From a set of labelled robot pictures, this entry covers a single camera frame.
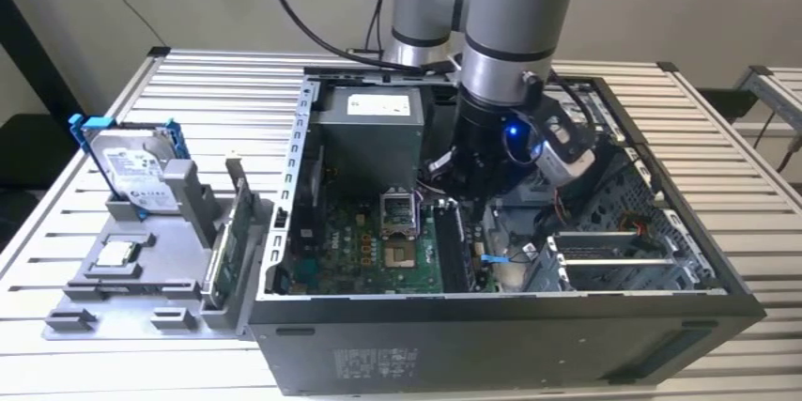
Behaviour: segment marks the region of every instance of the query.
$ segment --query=slotted table surface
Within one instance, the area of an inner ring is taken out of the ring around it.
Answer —
[[[313,65],[349,63],[321,54],[172,50],[148,57],[109,115],[128,121],[172,117],[200,180],[232,194],[223,159],[235,151],[252,189],[271,197],[301,71]],[[651,63],[584,61],[557,61],[555,69],[607,80],[768,317],[658,387],[380,399],[802,399],[802,199],[679,72]],[[41,338],[42,318],[105,223],[106,195],[94,168],[76,155],[0,254],[0,394],[54,401],[281,398],[253,343]]]

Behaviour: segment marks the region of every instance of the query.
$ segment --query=white sticker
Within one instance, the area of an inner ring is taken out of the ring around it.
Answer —
[[[102,149],[112,168],[113,186],[136,206],[145,210],[177,210],[173,192],[158,180],[161,166],[154,155],[145,150],[113,147]]]
[[[352,94],[348,97],[348,115],[409,116],[409,97],[383,94]]]

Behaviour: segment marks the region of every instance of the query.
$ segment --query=white wall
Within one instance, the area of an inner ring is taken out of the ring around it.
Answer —
[[[13,115],[46,112],[28,81],[13,65],[5,50],[0,47],[0,126]]]
[[[16,2],[76,97],[101,111],[156,44],[148,29],[120,0]],[[173,47],[317,49],[276,0],[130,2]],[[360,44],[373,0],[291,2],[331,42]],[[800,36],[802,0],[572,0],[557,56],[671,60],[698,85],[728,86],[747,64],[802,66]]]

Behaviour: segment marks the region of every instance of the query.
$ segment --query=hard drive label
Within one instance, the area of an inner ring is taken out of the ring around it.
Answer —
[[[102,155],[112,168],[113,186],[128,196],[132,204],[146,210],[177,210],[173,192],[158,180],[161,166],[153,154],[113,147],[104,149]]]

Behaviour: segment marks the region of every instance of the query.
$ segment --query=motherboard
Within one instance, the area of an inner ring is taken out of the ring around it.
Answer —
[[[295,294],[441,293],[433,209],[420,208],[417,237],[381,238],[379,202],[340,200],[328,203],[325,242],[317,257],[295,265]],[[393,205],[393,223],[401,216]]]

